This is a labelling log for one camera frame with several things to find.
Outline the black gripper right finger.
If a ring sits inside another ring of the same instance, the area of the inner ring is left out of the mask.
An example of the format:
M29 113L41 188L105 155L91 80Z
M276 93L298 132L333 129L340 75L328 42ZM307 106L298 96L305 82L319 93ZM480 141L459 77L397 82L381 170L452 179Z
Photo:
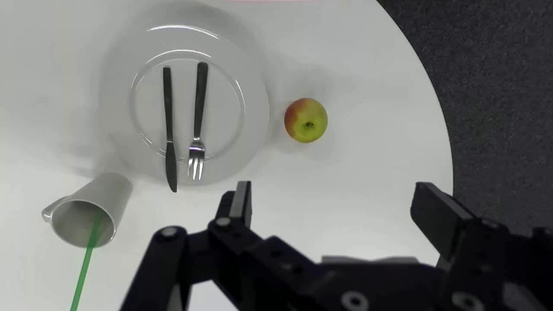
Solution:
M452 194L430 181L417 181L409 215L449 269L466 267L471 260L474 215Z

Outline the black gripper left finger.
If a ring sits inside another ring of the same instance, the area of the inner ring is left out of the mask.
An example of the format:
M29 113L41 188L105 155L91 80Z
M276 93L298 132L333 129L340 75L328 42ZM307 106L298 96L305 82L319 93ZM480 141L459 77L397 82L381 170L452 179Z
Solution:
M234 189L222 193L214 219L207 229L212 236L229 234L234 238L250 236L252 220L252 182L238 181Z

